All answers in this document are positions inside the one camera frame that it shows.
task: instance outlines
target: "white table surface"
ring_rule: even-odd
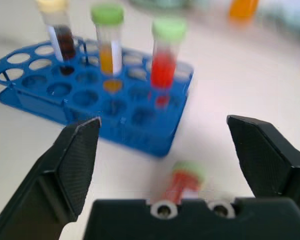
[[[92,0],[71,0],[74,34],[95,39]],[[151,53],[152,16],[126,1],[122,43]],[[178,160],[201,163],[207,200],[253,196],[226,124],[228,114],[273,123],[300,150],[300,49],[279,38],[225,30],[189,14],[179,59],[194,66],[190,95],[167,157],[154,157],[99,139],[95,170],[82,214],[61,240],[82,239],[96,199],[157,196]],[[0,58],[47,39],[33,0],[0,0]],[[0,212],[63,126],[0,103]]]

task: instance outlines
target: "blue test tube rack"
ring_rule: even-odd
[[[100,71],[97,42],[75,39],[76,56],[59,62],[49,41],[15,50],[0,59],[0,102],[68,125],[101,117],[100,137],[142,152],[168,154],[187,102],[193,68],[177,63],[172,87],[162,92],[151,87],[152,56],[122,50],[122,71]],[[19,56],[28,56],[16,62]],[[66,75],[61,72],[66,68]],[[104,88],[106,81],[121,81],[117,92]],[[164,105],[158,98],[167,98]]]

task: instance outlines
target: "test tube with orange liquid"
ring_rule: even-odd
[[[229,10],[229,19],[238,23],[250,22],[258,8],[259,0],[233,0]]]
[[[116,75],[122,70],[124,10],[117,4],[102,3],[92,7],[91,16],[96,28],[101,71],[106,75]]]

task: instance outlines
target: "dark brown liquid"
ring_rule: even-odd
[[[72,59],[76,55],[76,50],[70,28],[67,26],[56,26],[54,29],[63,60]]]
[[[68,76],[68,75],[72,74],[74,71],[75,71],[74,68],[71,66],[61,66],[60,67],[60,72],[64,76]]]

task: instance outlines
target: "test tube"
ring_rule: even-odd
[[[76,55],[74,40],[67,14],[67,0],[36,0],[42,13],[54,49],[55,57],[60,62],[70,60]],[[61,72],[68,74],[66,67]]]
[[[253,19],[259,0],[233,0],[229,10],[229,18],[246,23]]]
[[[186,35],[186,22],[179,18],[158,18],[153,21],[154,38],[151,85],[168,89],[174,81],[177,55]]]
[[[183,198],[198,198],[205,175],[195,162],[179,161],[172,171],[172,179],[162,199],[181,204]]]
[[[122,70],[121,25],[124,10],[117,4],[102,3],[91,8],[91,17],[96,29],[101,71],[117,75]]]

